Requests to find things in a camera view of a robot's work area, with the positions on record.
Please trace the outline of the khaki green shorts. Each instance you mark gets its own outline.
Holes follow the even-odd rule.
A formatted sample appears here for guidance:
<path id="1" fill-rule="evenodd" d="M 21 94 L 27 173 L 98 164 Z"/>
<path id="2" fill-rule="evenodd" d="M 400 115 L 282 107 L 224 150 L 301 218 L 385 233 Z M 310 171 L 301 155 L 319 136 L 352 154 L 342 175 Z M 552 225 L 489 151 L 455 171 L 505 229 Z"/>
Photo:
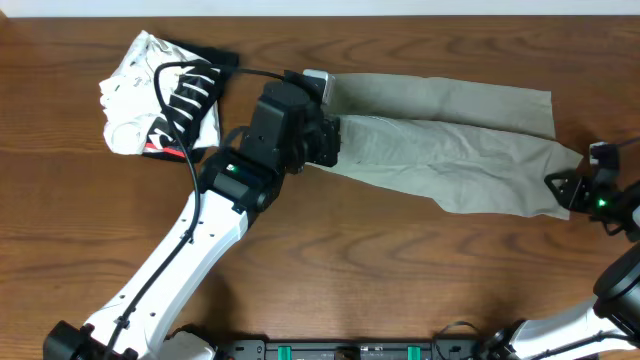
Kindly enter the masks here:
<path id="1" fill-rule="evenodd" d="M 331 172 L 433 199 L 451 213 L 569 217 L 544 183 L 581 154 L 556 139 L 548 91 L 406 75 L 335 77 Z"/>

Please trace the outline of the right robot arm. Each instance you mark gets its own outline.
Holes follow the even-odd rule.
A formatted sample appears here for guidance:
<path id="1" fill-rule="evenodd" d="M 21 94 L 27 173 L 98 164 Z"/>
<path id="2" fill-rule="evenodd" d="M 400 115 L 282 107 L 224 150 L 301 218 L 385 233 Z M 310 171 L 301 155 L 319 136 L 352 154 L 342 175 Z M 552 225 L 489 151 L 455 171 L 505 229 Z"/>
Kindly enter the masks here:
<path id="1" fill-rule="evenodd" d="M 544 178 L 558 203 L 603 225 L 607 235 L 625 234 L 633 246 L 599 276 L 593 296 L 553 317 L 524 320 L 483 344 L 481 359 L 586 359 L 639 347 L 639 184 L 621 190 L 619 172 L 600 167 Z"/>

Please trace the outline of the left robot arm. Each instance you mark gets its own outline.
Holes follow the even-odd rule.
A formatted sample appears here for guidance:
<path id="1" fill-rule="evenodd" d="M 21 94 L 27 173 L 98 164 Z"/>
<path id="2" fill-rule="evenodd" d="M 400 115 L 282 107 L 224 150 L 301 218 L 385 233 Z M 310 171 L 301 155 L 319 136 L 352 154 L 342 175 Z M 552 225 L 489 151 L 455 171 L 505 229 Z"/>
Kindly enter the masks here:
<path id="1" fill-rule="evenodd" d="M 79 328 L 61 321 L 43 343 L 47 360 L 158 359 L 169 328 L 213 265 L 308 163 L 332 167 L 340 120 L 319 85 L 269 82 L 238 147 L 204 163 L 179 219 L 129 282 Z"/>

